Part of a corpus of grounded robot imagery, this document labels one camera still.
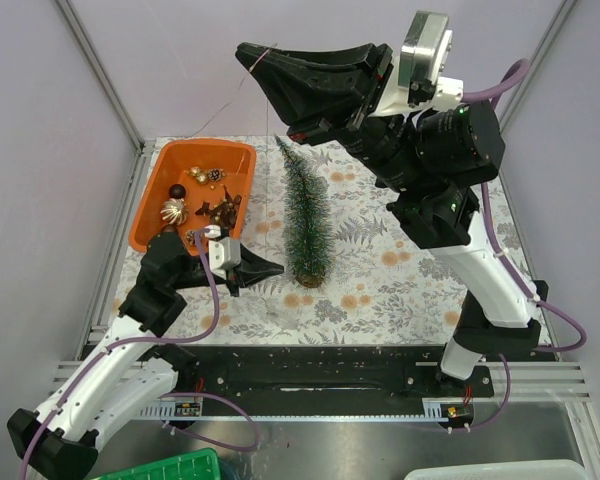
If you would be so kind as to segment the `orange plastic bin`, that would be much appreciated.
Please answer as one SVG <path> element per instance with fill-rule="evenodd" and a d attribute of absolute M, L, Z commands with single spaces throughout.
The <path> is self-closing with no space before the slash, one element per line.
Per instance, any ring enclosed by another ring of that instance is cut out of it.
<path fill-rule="evenodd" d="M 195 211 L 204 202 L 209 202 L 211 207 L 217 205 L 224 197 L 223 187 L 227 188 L 232 197 L 242 196 L 237 224 L 230 230 L 233 238 L 240 237 L 253 184 L 256 159 L 254 147 L 241 142 L 198 138 L 166 143 L 157 157 L 136 210 L 129 233 L 130 247 L 140 253 L 147 251 L 151 238 L 160 233 L 166 225 L 161 219 L 160 211 L 163 204 L 169 200 L 169 188 L 177 183 L 182 184 L 187 191 L 184 201 L 188 206 L 188 218 L 177 227 L 182 239 L 185 239 L 187 231 L 198 230 L 209 224 L 208 217 L 196 216 Z M 226 177 L 216 183 L 199 185 L 186 174 L 186 171 L 194 166 L 203 169 L 223 169 Z"/>

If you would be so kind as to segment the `small green christmas tree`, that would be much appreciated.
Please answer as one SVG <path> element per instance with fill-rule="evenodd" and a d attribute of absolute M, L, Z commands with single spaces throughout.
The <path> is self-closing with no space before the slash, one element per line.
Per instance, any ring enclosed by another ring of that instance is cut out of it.
<path fill-rule="evenodd" d="M 333 266 L 334 236 L 326 181 L 301 152 L 275 138 L 285 172 L 284 249 L 288 270 L 305 288 L 317 289 Z"/>

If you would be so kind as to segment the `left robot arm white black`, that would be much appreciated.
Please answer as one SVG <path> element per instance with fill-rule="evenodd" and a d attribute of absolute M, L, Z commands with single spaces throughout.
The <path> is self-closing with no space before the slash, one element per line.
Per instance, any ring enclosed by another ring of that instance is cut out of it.
<path fill-rule="evenodd" d="M 155 235 L 141 260 L 136 283 L 103 338 L 74 373 L 35 410 L 16 410 L 7 430 L 21 459 L 20 478 L 30 471 L 46 479 L 83 479 L 107 434 L 117 432 L 141 408 L 164 394 L 185 395 L 197 382 L 185 346 L 209 337 L 220 317 L 219 286 L 232 296 L 283 273 L 226 230 L 207 226 L 193 234 L 191 254 L 172 228 Z M 212 320 L 201 333 L 167 332 L 187 302 L 181 290 L 207 288 Z"/>

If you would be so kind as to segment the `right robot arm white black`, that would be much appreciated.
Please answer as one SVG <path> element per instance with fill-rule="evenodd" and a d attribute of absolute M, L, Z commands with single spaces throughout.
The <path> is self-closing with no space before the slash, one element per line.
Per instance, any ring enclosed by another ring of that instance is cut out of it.
<path fill-rule="evenodd" d="M 488 101 L 449 109 L 417 104 L 378 115 L 399 71 L 385 44 L 302 52 L 245 42 L 235 56 L 294 142 L 339 143 L 375 175 L 378 187 L 397 193 L 388 210 L 407 237 L 466 285 L 459 322 L 434 373 L 442 393 L 466 389 L 484 356 L 537 347 L 548 285 L 524 278 L 496 252 L 486 204 L 473 190 L 498 175 L 505 151 Z"/>

